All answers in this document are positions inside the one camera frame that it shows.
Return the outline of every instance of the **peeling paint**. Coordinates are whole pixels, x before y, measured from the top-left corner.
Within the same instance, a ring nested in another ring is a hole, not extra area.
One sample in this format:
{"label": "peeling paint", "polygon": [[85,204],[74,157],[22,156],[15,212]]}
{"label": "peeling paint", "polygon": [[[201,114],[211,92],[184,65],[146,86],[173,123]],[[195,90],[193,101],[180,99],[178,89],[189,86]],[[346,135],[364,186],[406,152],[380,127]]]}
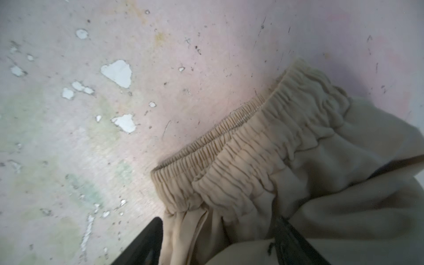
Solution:
{"label": "peeling paint", "polygon": [[62,98],[66,98],[68,100],[72,100],[74,98],[74,92],[67,87],[63,88]]}
{"label": "peeling paint", "polygon": [[130,65],[124,60],[117,60],[112,64],[105,64],[100,68],[100,72],[120,87],[129,88],[131,85],[132,71]]}
{"label": "peeling paint", "polygon": [[102,218],[104,219],[104,218],[108,217],[108,216],[109,216],[109,214],[110,214],[110,211],[103,212],[103,214],[102,214]]}
{"label": "peeling paint", "polygon": [[94,90],[93,90],[93,89],[91,89],[91,88],[89,88],[89,87],[87,87],[87,86],[83,86],[83,84],[81,84],[81,83],[80,83],[80,82],[78,82],[78,81],[74,81],[74,82],[72,83],[72,87],[73,87],[76,91],[84,92],[84,93],[87,93],[87,94],[89,94],[89,95],[92,95],[92,94],[94,93]]}
{"label": "peeling paint", "polygon": [[86,39],[88,37],[88,32],[85,29],[80,28],[75,31],[75,35],[77,35],[77,37],[80,39]]}
{"label": "peeling paint", "polygon": [[85,234],[81,242],[81,250],[84,254],[86,254],[86,251],[87,251],[87,242],[88,242],[88,239],[90,238],[91,231],[93,228],[94,217],[92,215],[89,215],[87,218],[87,221],[88,221],[87,229],[85,230]]}
{"label": "peeling paint", "polygon": [[28,73],[25,72],[24,70],[22,70],[19,66],[14,65],[10,68],[10,71],[12,72],[12,74],[16,75],[17,77],[21,77],[24,75],[27,75]]}
{"label": "peeling paint", "polygon": [[100,208],[100,204],[94,204],[94,213],[95,214],[98,213],[99,208]]}
{"label": "peeling paint", "polygon": [[110,121],[112,121],[116,126],[119,126],[124,132],[130,134],[136,129],[132,117],[133,115],[131,114],[125,114],[121,117],[112,118]]}

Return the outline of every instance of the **beige fabric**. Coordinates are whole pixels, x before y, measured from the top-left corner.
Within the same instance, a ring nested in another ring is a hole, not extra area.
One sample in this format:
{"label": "beige fabric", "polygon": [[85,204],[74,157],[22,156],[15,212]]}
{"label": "beige fabric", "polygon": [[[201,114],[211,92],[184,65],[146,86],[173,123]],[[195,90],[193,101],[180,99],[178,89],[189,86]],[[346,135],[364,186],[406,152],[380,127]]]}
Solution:
{"label": "beige fabric", "polygon": [[297,60],[152,171],[167,208],[161,263],[206,264],[272,238],[283,215],[332,264],[419,264],[422,154],[416,128]]}

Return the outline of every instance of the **dirty floor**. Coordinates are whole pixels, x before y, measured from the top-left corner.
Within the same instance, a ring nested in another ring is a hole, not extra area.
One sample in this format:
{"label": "dirty floor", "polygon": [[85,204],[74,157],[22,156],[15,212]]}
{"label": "dirty floor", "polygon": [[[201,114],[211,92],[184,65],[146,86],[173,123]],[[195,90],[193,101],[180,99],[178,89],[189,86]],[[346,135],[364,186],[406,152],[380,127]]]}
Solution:
{"label": "dirty floor", "polygon": [[109,264],[159,160],[300,56],[424,128],[420,0],[0,1],[0,264]]}

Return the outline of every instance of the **elastic waistband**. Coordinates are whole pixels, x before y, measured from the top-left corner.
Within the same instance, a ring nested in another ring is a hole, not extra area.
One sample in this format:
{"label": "elastic waistband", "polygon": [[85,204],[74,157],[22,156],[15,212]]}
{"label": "elastic waistband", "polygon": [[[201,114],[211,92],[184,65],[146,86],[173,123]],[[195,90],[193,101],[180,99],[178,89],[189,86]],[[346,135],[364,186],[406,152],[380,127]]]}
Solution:
{"label": "elastic waistband", "polygon": [[279,145],[288,148],[287,158],[292,159],[291,156],[301,145],[294,144],[298,142],[296,139],[309,137],[316,140],[322,137],[315,133],[317,130],[314,128],[342,125],[343,115],[348,108],[349,100],[342,89],[332,86],[321,71],[298,59],[273,87],[233,111],[208,133],[160,163],[151,172],[156,192],[170,213],[196,209],[204,199],[193,183],[199,182],[207,174],[221,152],[228,152],[229,159],[234,157],[237,150],[226,151],[224,147],[235,136],[249,143],[276,122],[279,126],[284,124],[281,134],[285,135],[287,143]]}

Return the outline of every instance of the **scratch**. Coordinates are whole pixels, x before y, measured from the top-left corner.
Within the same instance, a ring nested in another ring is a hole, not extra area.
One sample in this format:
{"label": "scratch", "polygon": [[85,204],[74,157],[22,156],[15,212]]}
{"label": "scratch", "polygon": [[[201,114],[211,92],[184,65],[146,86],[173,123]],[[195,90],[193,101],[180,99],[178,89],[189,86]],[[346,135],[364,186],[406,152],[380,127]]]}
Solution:
{"label": "scratch", "polygon": [[168,123],[166,124],[166,126],[165,126],[165,130],[163,130],[163,133],[162,133],[162,139],[163,139],[163,136],[165,135],[165,132],[166,132],[166,129],[168,129],[168,126],[169,126],[169,124],[171,123],[171,120],[170,121],[168,121]]}
{"label": "scratch", "polygon": [[265,18],[264,18],[264,21],[263,21],[263,22],[262,22],[262,24],[261,24],[261,29],[259,30],[258,37],[256,37],[255,44],[253,44],[253,49],[252,49],[252,51],[255,49],[256,42],[257,42],[257,41],[258,41],[258,39],[259,39],[259,35],[261,34],[262,29],[265,27],[265,26],[264,26],[265,20],[266,20],[266,16],[265,16]]}

